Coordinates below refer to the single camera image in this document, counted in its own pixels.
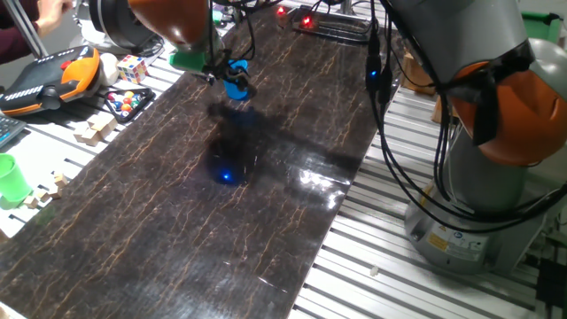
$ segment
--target blue object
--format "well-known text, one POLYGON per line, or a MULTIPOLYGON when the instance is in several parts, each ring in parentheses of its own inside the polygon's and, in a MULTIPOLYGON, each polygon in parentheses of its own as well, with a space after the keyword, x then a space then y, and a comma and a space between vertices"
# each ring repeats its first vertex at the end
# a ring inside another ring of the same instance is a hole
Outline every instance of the blue object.
MULTIPOLYGON (((248 62, 245 60, 239 60, 233 63, 233 60, 229 61, 230 67, 236 69, 237 67, 242 67, 244 70, 248 71, 248 62)), ((248 91, 241 91, 238 89, 236 84, 229 83, 226 81, 222 81, 224 83, 224 88, 227 91, 227 95, 235 99, 236 101, 246 101, 248 100, 249 94, 248 91)))

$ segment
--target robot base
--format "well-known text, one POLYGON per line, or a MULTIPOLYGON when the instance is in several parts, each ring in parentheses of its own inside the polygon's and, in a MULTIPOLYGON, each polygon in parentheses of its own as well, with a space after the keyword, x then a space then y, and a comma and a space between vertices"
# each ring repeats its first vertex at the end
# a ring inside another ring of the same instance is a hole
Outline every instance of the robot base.
MULTIPOLYGON (((443 198, 434 189, 430 196, 443 202, 443 198)), ((442 221, 458 228, 482 230, 500 225, 457 220, 431 203, 425 203, 425 207, 442 221)), ((486 271, 509 273, 540 234, 546 218, 555 216, 558 209, 557 205, 546 214, 506 230, 470 234, 440 225, 419 207, 411 204, 406 211, 406 234, 427 261, 445 270, 459 274, 486 271)))

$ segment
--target white ball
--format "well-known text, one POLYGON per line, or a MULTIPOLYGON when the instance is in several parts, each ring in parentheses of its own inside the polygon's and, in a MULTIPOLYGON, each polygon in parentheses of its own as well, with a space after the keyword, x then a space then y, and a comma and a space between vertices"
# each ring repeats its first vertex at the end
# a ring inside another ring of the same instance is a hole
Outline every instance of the white ball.
POLYGON ((111 53, 104 53, 100 56, 102 63, 101 84, 104 86, 111 86, 118 80, 118 59, 111 53))

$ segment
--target wooden block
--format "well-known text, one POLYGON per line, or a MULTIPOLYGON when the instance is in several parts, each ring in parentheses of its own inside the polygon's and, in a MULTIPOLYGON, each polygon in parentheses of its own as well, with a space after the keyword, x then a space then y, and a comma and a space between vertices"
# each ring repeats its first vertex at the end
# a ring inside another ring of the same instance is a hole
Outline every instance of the wooden block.
POLYGON ((35 192, 35 196, 39 198, 42 203, 45 203, 49 200, 50 194, 47 191, 39 190, 35 192))
MULTIPOLYGON (((436 123, 441 123, 441 97, 437 97, 437 102, 435 103, 435 109, 433 110, 433 114, 431 115, 431 120, 436 122, 436 123)), ((454 118, 459 118, 459 114, 457 114, 457 111, 454 109, 453 107, 453 117, 454 118)))
POLYGON ((92 128, 87 129, 81 138, 85 141, 85 144, 89 146, 97 146, 98 142, 103 139, 100 133, 92 128))
MULTIPOLYGON (((8 239, 9 239, 8 236, 4 234, 2 230, 0 230, 0 244, 7 242, 8 239)), ((3 319, 2 312, 3 312, 2 307, 0 307, 0 319, 3 319)))
POLYGON ((94 129, 96 130, 96 132, 100 133, 100 137, 102 137, 103 139, 113 132, 113 128, 102 121, 96 122, 95 125, 90 127, 90 129, 94 129))
POLYGON ((67 178, 63 175, 63 173, 55 172, 55 184, 58 187, 65 187, 69 184, 67 178))
POLYGON ((82 135, 85 134, 86 131, 87 128, 84 127, 76 128, 73 132, 74 139, 76 139, 77 142, 79 143, 85 143, 85 140, 82 138, 82 135))
POLYGON ((36 209, 37 204, 39 204, 39 201, 35 196, 28 196, 24 199, 24 205, 26 205, 29 209, 36 209))
POLYGON ((2 306, 0 306, 0 319, 10 319, 10 316, 6 314, 2 306))
POLYGON ((95 125, 95 123, 100 121, 100 116, 94 114, 91 117, 89 117, 89 119, 87 120, 87 123, 89 124, 89 128, 92 128, 93 125, 95 125))
MULTIPOLYGON (((427 73, 423 70, 423 68, 419 65, 419 63, 417 63, 416 59, 410 53, 406 53, 406 55, 404 56, 402 68, 406 73, 406 75, 415 84, 428 85, 432 83, 432 80, 429 77, 429 75, 427 75, 427 73)), ((401 86, 423 94, 428 94, 428 95, 435 94, 435 88, 422 88, 420 86, 416 86, 412 82, 410 82, 405 76, 401 80, 401 86)))
POLYGON ((116 121, 115 117, 110 115, 105 116, 105 123, 108 125, 110 130, 115 130, 118 127, 118 121, 116 121))
POLYGON ((53 187, 50 188, 49 195, 52 199, 61 199, 63 196, 63 189, 57 185, 53 185, 53 187))

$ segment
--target green cup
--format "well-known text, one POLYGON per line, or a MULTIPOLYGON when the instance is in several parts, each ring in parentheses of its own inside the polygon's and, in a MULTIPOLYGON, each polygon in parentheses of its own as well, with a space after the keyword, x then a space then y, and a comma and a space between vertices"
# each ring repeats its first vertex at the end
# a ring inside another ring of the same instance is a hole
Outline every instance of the green cup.
POLYGON ((21 202, 31 191, 16 159, 9 154, 0 154, 0 194, 4 199, 11 203, 21 202))

